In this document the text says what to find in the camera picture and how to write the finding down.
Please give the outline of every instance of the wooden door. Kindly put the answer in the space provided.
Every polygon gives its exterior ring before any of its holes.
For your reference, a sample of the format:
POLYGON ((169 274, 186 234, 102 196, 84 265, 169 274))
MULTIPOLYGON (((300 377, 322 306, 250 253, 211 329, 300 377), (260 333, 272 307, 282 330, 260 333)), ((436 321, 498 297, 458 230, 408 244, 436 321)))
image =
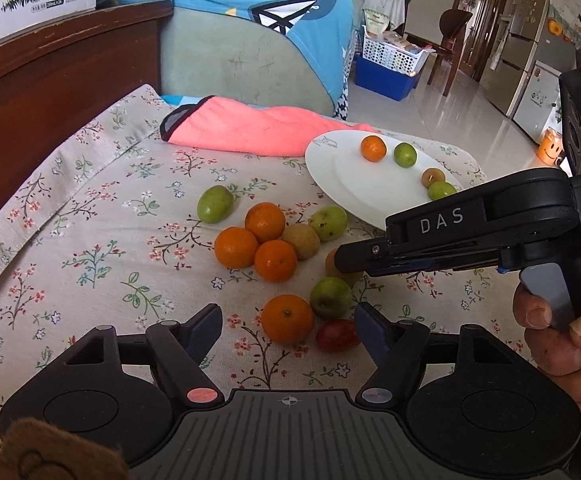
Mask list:
POLYGON ((496 23, 497 2, 499 0, 479 0, 475 7, 472 25, 467 32, 464 54, 460 69, 466 75, 473 77, 478 71, 481 58, 490 44, 491 34, 496 23))

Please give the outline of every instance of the towel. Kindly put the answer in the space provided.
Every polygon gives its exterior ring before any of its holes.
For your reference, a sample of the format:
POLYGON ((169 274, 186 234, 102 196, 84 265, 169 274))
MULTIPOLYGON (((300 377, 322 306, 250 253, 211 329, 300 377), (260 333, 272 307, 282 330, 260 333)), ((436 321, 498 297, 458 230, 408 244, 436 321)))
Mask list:
POLYGON ((315 137, 337 130, 377 133, 368 124, 349 126, 302 108, 256 109, 215 96, 178 107, 160 126, 171 144, 263 156, 304 156, 315 137))

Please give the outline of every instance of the oval plate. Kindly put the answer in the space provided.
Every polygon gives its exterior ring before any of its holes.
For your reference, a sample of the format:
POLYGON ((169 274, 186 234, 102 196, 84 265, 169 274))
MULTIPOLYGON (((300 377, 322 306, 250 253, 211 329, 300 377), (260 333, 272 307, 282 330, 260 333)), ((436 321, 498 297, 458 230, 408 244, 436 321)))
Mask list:
POLYGON ((315 184, 346 211, 385 231, 385 219, 432 202, 421 176, 438 168, 457 190, 459 181, 429 155, 417 150, 417 163, 402 168, 393 158, 401 140, 381 135, 388 152, 380 162, 369 162, 359 149, 371 135, 359 130, 339 130, 314 139, 305 150, 305 165, 315 184))

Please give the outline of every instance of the blue plastic bin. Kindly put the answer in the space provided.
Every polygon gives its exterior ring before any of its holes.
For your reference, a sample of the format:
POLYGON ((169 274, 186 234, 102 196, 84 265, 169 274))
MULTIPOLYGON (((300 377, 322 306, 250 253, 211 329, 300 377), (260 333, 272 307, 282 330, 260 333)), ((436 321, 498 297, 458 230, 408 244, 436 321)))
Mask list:
POLYGON ((406 99, 420 76, 421 72, 415 77, 408 77, 368 59, 363 59, 362 56, 357 58, 355 66, 355 85, 385 95, 395 101, 406 99))

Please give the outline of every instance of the wooden chair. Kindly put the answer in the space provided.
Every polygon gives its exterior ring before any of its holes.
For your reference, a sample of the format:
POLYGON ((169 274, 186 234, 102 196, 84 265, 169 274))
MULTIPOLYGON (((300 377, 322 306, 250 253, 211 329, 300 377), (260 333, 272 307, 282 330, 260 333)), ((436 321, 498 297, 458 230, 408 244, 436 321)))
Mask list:
POLYGON ((432 45, 437 53, 437 59, 435 60, 435 65, 432 67, 428 84, 432 84, 437 69, 439 69, 444 60, 449 60, 451 62, 450 74, 448 75, 448 81, 446 82, 444 97, 447 97, 450 93, 452 83, 457 75, 459 63, 461 62, 461 53, 462 50, 464 50, 465 26, 472 17, 473 13, 467 12, 467 10, 450 9, 444 12, 439 20, 439 29, 443 34, 441 44, 436 44, 432 41, 424 40, 424 38, 420 38, 419 36, 408 34, 408 41, 411 43, 420 47, 432 45))
POLYGON ((401 25, 399 25, 399 27, 395 28, 395 32, 397 34, 399 34, 400 36, 403 36, 405 30, 406 30, 406 21, 408 20, 408 6, 410 5, 410 2, 412 2, 413 0, 403 0, 403 4, 405 6, 405 12, 403 15, 403 23, 401 25))

